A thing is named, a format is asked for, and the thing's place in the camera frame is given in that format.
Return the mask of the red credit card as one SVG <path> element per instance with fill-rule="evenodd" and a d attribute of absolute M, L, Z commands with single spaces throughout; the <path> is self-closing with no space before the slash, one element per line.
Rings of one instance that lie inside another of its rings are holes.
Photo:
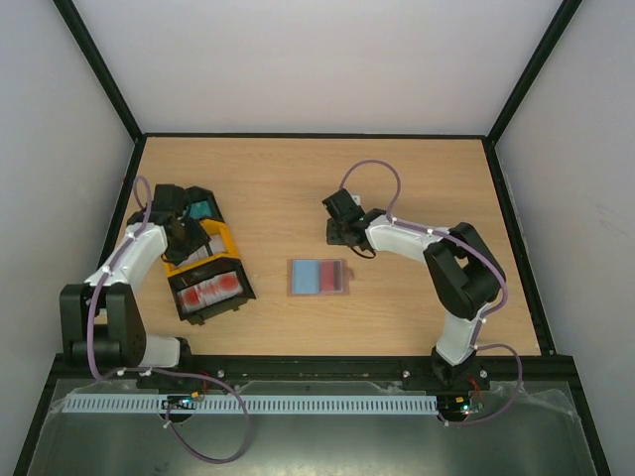
<path fill-rule="evenodd" d="M 342 266 L 339 260 L 322 261 L 319 264 L 319 290 L 322 293 L 342 291 Z"/>

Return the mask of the brown leather card holder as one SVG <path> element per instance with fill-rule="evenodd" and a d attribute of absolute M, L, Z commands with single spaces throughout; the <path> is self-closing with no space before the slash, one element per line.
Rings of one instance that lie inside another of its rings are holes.
<path fill-rule="evenodd" d="M 289 297 L 346 296 L 355 274 L 344 259 L 291 259 L 287 279 Z"/>

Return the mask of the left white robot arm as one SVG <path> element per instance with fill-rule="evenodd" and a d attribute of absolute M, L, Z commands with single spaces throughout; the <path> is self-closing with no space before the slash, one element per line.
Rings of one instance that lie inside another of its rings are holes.
<path fill-rule="evenodd" d="M 68 365 L 87 368 L 97 381 L 127 369 L 147 373 L 179 365 L 186 342 L 149 334 L 135 293 L 159 259 L 180 264 L 208 242 L 191 216 L 197 195 L 192 187 L 156 185 L 100 268 L 63 288 L 59 304 Z"/>

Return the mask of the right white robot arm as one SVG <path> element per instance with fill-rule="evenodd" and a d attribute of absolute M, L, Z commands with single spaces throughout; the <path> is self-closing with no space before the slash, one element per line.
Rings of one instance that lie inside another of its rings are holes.
<path fill-rule="evenodd" d="M 329 215 L 329 245 L 345 246 L 366 259 L 386 252 L 426 266 L 445 311 L 443 332 L 431 353 L 432 373 L 440 386 L 456 387 L 474 362 L 486 317 L 509 297 L 504 271 L 479 233 L 466 222 L 439 228 L 398 219 L 390 209 L 366 212 L 345 188 L 322 205 Z"/>

